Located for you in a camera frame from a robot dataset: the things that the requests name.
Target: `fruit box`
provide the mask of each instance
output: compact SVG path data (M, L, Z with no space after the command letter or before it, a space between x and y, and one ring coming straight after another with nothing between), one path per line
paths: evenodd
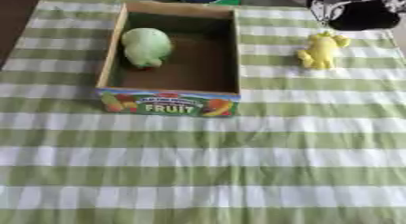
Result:
M125 58L121 35L157 28L174 45L160 68L140 70ZM108 112L230 117L240 99L235 16L224 6L139 1L116 19L97 93Z

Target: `green striped tablecloth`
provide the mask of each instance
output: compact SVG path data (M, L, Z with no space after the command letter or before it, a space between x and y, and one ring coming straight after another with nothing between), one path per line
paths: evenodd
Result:
M406 68L345 33L333 71L292 56L303 9L237 9L232 119L115 115L93 95L120 0L41 0L0 73L0 223L406 223Z

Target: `yellow toy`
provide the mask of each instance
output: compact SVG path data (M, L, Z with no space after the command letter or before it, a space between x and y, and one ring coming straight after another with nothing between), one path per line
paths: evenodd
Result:
M350 39L329 32L309 36L310 46L307 50L297 51L303 67L314 69L334 68L334 54L340 47L350 44Z

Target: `black object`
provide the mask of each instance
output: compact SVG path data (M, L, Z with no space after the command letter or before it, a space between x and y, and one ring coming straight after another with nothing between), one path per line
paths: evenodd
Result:
M388 11L382 0L355 2L345 5L343 13L328 25L342 31L362 31L371 29L390 29L395 27L401 18Z
M328 4L324 0L307 0L308 8L312 7L313 1ZM343 12L334 19L325 20L326 24L335 30L390 29L395 27L401 20L399 14L391 12L382 0L336 1L336 4L340 3L343 4L337 7L343 8Z

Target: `green stuffed toy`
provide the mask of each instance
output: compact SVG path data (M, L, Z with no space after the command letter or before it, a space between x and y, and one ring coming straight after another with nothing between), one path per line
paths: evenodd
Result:
M139 68L160 67L172 51L168 36L153 28L136 28L126 32L121 42L127 59Z
M329 32L309 36L310 46L307 50L297 51L303 67L314 69L334 68L334 54L340 47L350 44L350 39Z

